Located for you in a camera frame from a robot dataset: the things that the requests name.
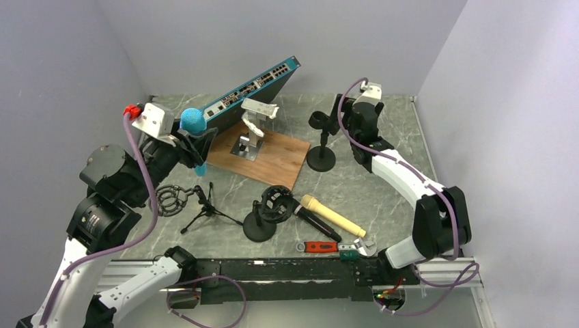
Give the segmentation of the black clip mic stand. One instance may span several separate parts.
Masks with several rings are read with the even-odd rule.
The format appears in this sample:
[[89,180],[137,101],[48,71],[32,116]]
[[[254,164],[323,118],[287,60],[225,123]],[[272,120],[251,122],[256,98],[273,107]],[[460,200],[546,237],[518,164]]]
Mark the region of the black clip mic stand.
[[322,111],[314,111],[308,121],[311,128],[320,130],[320,144],[308,150],[306,155],[307,165],[314,171],[330,171],[336,163],[335,153],[328,148],[328,137],[330,135],[330,118]]

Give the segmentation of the beige gold microphone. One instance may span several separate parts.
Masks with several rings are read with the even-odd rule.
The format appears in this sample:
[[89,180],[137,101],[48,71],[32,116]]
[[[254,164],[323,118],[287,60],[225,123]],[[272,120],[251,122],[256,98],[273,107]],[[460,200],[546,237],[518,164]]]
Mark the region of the beige gold microphone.
[[317,198],[312,195],[304,195],[299,201],[300,205],[311,212],[321,215],[323,218],[339,226],[343,230],[349,232],[350,234],[357,237],[365,237],[366,231],[362,229],[359,225],[346,219],[344,216],[335,212],[331,208],[323,205]]

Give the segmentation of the black round base mic stand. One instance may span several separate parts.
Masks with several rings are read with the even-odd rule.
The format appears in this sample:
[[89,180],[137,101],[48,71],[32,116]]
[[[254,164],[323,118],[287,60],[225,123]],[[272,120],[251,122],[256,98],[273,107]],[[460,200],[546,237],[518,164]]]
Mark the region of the black round base mic stand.
[[277,225],[287,221],[294,211],[294,196],[283,185],[272,185],[263,193],[261,200],[254,200],[251,212],[243,222],[244,235],[255,243],[271,239]]

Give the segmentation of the black microphone blue foam head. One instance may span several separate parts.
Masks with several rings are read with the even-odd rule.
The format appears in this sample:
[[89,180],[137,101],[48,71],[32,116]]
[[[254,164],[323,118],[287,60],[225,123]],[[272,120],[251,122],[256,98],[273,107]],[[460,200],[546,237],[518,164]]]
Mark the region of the black microphone blue foam head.
[[340,243],[342,237],[327,223],[323,222],[319,217],[317,217],[313,212],[306,209],[297,199],[293,199],[293,213],[310,226],[315,228],[318,232],[321,232],[324,236],[332,239],[333,241]]

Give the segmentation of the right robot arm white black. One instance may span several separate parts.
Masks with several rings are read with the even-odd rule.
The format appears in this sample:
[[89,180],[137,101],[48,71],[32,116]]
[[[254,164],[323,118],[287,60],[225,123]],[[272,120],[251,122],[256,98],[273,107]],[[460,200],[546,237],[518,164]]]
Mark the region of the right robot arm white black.
[[333,107],[336,126],[350,142],[355,161],[390,184],[414,210],[410,236],[380,252],[380,281],[392,284],[411,264],[433,258],[455,260],[472,232],[466,197],[459,187],[445,187],[412,166],[380,136],[378,97],[338,94]]

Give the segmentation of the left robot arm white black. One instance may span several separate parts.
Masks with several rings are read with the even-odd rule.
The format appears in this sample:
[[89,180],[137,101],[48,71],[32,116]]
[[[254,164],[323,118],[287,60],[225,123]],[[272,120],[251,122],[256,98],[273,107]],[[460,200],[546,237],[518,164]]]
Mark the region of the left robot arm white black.
[[138,209],[149,207],[157,215],[157,186],[178,164],[201,165],[217,133],[215,128],[197,135],[178,129],[171,132],[172,143],[154,137],[133,141],[133,154],[116,144],[93,151],[80,174],[87,196],[68,224],[59,270],[40,308],[18,326],[114,327],[160,289],[191,285],[196,259],[175,246],[127,282],[96,290],[110,261],[135,245],[128,235],[141,219]]

